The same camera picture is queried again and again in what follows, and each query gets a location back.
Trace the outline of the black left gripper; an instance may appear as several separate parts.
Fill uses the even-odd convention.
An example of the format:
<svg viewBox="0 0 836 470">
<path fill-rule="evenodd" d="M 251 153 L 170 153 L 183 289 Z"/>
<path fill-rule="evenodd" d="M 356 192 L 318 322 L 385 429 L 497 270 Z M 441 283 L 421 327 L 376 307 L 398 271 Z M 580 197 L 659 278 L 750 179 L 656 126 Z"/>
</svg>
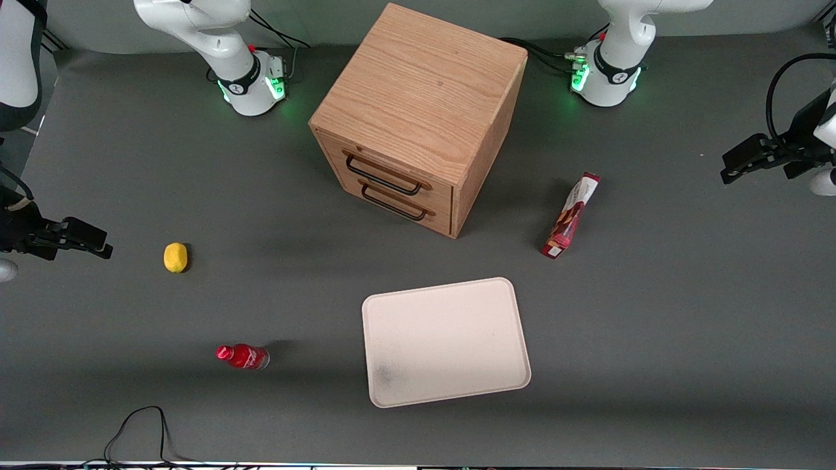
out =
<svg viewBox="0 0 836 470">
<path fill-rule="evenodd" d="M 724 153 L 724 168 L 720 171 L 723 184 L 729 185 L 756 170 L 770 169 L 775 158 L 781 163 L 788 180 L 833 164 L 834 149 L 813 136 L 813 131 L 826 113 L 828 99 L 829 93 L 825 91 L 798 110 L 789 129 L 779 136 L 770 139 L 766 134 L 753 134 Z"/>
</svg>

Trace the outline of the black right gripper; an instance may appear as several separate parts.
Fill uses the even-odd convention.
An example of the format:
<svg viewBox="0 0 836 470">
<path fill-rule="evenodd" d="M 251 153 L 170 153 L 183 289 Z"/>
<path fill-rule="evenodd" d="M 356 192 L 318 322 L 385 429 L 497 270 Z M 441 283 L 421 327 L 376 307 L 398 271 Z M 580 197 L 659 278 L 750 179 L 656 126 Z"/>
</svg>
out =
<svg viewBox="0 0 836 470">
<path fill-rule="evenodd" d="M 1 188 L 1 251 L 9 253 L 24 246 L 25 253 L 52 261 L 59 249 L 77 250 L 108 260 L 113 247 L 107 244 L 108 233 L 75 217 L 60 222 L 60 239 L 29 238 L 47 227 L 33 200 L 9 188 Z"/>
</svg>

